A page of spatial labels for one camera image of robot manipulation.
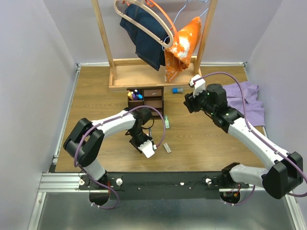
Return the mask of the black highlighter purple cap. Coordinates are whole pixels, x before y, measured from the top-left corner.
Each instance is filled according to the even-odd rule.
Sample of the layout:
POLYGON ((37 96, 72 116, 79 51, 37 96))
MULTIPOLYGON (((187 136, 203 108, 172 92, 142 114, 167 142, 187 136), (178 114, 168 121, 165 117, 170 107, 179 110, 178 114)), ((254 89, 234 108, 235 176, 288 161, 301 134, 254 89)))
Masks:
POLYGON ((138 100, 138 97, 135 94, 133 94, 132 97, 133 97, 133 100, 135 100, 135 101, 138 100))

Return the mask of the brown wooden desk organizer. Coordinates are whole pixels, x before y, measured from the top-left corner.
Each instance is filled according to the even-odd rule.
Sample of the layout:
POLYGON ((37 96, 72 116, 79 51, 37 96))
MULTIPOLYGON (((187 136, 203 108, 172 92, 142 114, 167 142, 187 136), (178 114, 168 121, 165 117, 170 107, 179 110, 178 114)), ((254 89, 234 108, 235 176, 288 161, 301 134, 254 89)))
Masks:
POLYGON ((138 94, 143 96, 142 100, 131 100, 127 97, 128 107, 134 108, 141 105, 147 105, 155 108, 159 111, 159 113, 164 116, 164 87, 143 87, 143 88, 127 88, 127 90, 134 92, 134 90, 138 90, 138 94))

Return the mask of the pink highlighter orange cap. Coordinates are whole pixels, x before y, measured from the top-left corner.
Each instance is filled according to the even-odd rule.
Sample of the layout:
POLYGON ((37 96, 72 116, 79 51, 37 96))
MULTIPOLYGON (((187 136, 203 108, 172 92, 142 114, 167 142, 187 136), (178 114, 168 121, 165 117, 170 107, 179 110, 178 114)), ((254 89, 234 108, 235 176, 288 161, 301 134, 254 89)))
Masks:
POLYGON ((131 100, 133 100, 133 97, 132 97, 132 95, 131 95, 130 92, 128 93, 128 98, 130 98, 131 100))

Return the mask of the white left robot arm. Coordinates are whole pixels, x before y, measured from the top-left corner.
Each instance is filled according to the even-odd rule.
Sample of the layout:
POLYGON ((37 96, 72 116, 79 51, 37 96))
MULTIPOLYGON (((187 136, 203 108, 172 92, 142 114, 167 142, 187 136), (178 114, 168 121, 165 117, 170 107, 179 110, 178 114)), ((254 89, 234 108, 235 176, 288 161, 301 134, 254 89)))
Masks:
POLYGON ((151 118, 151 110, 141 106, 131 112, 125 108, 114 116, 97 121, 82 118, 65 140, 63 148, 74 158, 74 164, 81 166, 91 176, 90 184, 95 189, 102 189, 106 185, 106 170, 97 156, 103 140, 126 130, 133 147, 150 158, 154 155, 155 145, 142 126, 151 118))

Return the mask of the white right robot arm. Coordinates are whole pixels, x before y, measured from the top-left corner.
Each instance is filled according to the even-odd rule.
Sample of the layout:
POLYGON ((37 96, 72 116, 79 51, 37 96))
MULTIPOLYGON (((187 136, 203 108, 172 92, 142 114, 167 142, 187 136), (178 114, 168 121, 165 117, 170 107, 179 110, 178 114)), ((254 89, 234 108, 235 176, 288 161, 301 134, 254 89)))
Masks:
POLYGON ((247 146, 264 165, 264 168, 237 162, 228 165, 222 169, 223 186, 230 188, 237 183, 252 184, 280 199, 302 184, 302 156, 276 146, 246 122, 242 113, 227 104, 226 91, 220 84, 197 87, 185 95, 184 105, 190 113, 203 111, 217 127, 247 146))

